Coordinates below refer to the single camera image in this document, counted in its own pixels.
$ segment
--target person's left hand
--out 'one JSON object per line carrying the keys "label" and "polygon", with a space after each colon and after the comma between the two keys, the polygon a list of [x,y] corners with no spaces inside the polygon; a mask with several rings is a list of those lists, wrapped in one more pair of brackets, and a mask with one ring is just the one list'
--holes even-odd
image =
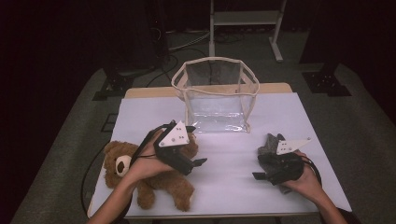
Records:
{"label": "person's left hand", "polygon": [[153,135],[151,140],[148,141],[146,146],[143,148],[142,153],[140,154],[140,156],[150,156],[150,155],[153,156],[146,158],[138,158],[131,166],[128,173],[134,172],[135,174],[139,174],[140,179],[144,179],[147,177],[155,176],[162,172],[173,170],[172,167],[158,160],[158,158],[155,156],[154,142],[155,140],[157,140],[157,138],[161,135],[162,132],[163,130],[157,131]]}

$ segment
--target shelf leg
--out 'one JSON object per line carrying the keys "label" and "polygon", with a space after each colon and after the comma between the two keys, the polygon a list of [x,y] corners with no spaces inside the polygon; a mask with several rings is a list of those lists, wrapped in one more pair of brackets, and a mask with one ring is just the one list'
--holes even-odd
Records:
{"label": "shelf leg", "polygon": [[277,37],[279,35],[280,25],[282,24],[283,15],[285,13],[286,2],[287,2],[287,0],[282,1],[279,13],[277,14],[277,18],[276,18],[276,26],[275,26],[274,35],[269,37],[271,48],[275,55],[276,61],[279,63],[283,62],[283,58],[282,58],[282,55],[280,54],[279,47],[277,46],[276,41],[277,41]]}

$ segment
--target teddy bear leg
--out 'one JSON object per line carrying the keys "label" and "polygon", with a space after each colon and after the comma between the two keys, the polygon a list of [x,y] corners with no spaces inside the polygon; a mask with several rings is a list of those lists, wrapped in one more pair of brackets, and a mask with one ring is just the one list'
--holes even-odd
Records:
{"label": "teddy bear leg", "polygon": [[169,193],[174,199],[175,207],[180,211],[186,212],[190,210],[194,187],[187,180],[180,182],[180,184],[182,186],[177,186],[176,188],[169,189]]}
{"label": "teddy bear leg", "polygon": [[152,187],[150,187],[144,180],[137,185],[137,204],[143,209],[150,209],[155,202],[155,194]]}

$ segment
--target teddy bear paw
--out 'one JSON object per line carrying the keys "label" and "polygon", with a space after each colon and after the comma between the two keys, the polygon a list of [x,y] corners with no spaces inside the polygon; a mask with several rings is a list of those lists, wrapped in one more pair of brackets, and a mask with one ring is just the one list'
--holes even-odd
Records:
{"label": "teddy bear paw", "polygon": [[142,209],[150,209],[152,205],[154,205],[155,198],[153,195],[150,195],[146,198],[137,197],[137,205],[139,205]]}
{"label": "teddy bear paw", "polygon": [[192,195],[190,198],[179,199],[175,201],[175,207],[183,212],[187,212],[190,210],[190,204],[192,201]]}

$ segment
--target white shelf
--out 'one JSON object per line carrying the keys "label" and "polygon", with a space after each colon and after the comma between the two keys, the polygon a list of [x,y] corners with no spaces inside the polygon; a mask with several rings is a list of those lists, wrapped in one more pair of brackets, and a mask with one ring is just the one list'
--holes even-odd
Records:
{"label": "white shelf", "polygon": [[214,25],[276,24],[279,11],[228,11],[215,12]]}

